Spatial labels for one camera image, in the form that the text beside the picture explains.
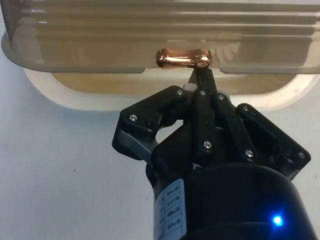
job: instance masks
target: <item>copper handle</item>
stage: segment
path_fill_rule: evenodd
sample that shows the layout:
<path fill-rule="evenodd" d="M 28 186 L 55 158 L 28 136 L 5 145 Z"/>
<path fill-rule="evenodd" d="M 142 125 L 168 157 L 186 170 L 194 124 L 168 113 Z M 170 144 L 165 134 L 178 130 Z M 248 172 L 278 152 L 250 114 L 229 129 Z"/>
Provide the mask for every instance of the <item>copper handle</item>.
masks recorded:
<path fill-rule="evenodd" d="M 176 51 L 163 48 L 156 53 L 156 63 L 162 69 L 208 68 L 212 63 L 212 54 L 207 49 Z"/>

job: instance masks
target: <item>plastic container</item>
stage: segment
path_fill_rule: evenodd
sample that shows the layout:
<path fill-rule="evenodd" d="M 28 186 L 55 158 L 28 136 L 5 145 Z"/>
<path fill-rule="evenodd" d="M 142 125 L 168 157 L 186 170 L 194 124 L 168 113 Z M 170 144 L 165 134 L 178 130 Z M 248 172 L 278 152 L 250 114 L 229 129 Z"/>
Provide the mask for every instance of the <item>plastic container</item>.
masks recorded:
<path fill-rule="evenodd" d="M 42 72 L 142 73 L 210 49 L 225 73 L 320 73 L 319 0 L 0 0 L 2 49 Z"/>

